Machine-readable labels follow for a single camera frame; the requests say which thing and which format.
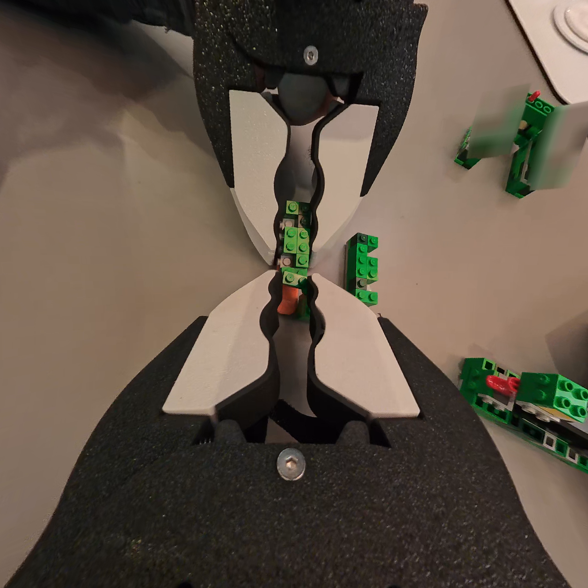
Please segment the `white flat board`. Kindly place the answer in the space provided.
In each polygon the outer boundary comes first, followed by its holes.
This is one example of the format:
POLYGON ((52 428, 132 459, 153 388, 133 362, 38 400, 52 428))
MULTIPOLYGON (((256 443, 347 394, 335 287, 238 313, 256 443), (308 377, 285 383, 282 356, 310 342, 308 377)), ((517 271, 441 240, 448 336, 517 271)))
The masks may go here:
POLYGON ((535 57, 562 102, 587 102, 587 53, 558 32, 554 7, 562 1, 508 1, 535 57))

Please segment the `green brick build red clip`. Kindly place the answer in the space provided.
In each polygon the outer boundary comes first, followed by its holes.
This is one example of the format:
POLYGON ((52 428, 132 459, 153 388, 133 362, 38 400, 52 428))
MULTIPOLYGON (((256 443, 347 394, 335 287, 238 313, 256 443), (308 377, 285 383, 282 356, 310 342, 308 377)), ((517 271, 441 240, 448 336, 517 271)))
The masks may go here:
POLYGON ((587 389, 557 373, 515 373, 464 359, 458 389, 474 411, 587 473, 587 389))

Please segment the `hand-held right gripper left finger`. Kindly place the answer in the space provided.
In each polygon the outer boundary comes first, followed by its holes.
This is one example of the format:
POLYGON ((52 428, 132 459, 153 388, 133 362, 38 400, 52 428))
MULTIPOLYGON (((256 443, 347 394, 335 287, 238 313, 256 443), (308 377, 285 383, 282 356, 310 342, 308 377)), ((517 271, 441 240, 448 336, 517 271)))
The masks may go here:
POLYGON ((162 410, 254 425, 280 395, 273 337, 282 279, 269 270, 242 286, 210 313, 162 410))

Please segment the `white round disc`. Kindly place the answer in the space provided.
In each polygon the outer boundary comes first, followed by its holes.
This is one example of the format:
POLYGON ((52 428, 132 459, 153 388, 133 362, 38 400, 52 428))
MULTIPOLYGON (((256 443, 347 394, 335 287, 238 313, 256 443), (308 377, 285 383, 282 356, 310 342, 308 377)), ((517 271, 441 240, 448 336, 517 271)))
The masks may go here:
POLYGON ((587 53, 587 1, 562 1, 554 7, 552 16, 562 37, 587 53))

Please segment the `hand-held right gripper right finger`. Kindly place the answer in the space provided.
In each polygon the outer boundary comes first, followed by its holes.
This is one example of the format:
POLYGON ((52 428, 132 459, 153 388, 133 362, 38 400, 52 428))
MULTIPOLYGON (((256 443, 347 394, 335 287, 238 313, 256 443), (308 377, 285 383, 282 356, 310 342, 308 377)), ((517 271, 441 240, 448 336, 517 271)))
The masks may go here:
POLYGON ((307 401, 333 425, 417 417, 420 408, 376 315, 314 273, 308 281, 311 347, 307 401))

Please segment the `green brick build small antenna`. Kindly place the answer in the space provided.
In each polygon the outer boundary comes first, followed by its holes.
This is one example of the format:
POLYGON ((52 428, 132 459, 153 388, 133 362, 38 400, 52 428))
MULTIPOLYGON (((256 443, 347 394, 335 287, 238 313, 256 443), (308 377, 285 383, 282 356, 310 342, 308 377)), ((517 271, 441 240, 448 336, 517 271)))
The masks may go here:
POLYGON ((483 159, 509 155, 505 191, 519 199, 535 191, 530 177, 537 150, 555 107, 540 91, 516 85, 485 94, 459 144, 454 162, 471 170, 483 159))

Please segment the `green brick arch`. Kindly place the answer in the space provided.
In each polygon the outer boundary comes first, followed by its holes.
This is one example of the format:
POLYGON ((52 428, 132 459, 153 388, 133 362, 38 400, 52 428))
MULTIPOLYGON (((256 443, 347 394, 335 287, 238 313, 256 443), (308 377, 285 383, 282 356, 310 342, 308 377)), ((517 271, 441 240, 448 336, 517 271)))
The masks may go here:
MULTIPOLYGON (((279 223, 276 268, 282 274, 282 301, 278 313, 309 319, 307 276, 310 268, 310 204, 286 201, 279 223)), ((379 261, 372 252, 379 246, 378 237, 356 233, 346 243, 342 287, 364 305, 378 304, 373 285, 379 278, 379 261)))

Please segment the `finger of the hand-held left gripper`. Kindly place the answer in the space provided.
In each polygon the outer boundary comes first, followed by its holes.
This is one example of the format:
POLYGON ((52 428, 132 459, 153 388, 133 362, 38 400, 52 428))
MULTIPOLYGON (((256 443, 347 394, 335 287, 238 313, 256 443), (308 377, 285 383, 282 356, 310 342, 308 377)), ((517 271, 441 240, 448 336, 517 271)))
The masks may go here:
POLYGON ((317 173, 311 268, 328 257, 359 207, 379 114, 377 105, 349 105, 335 98, 326 98, 322 109, 311 152, 317 173))
POLYGON ((229 91, 234 186, 231 193, 255 248, 270 266, 277 248, 275 176, 290 125, 269 93, 229 91))

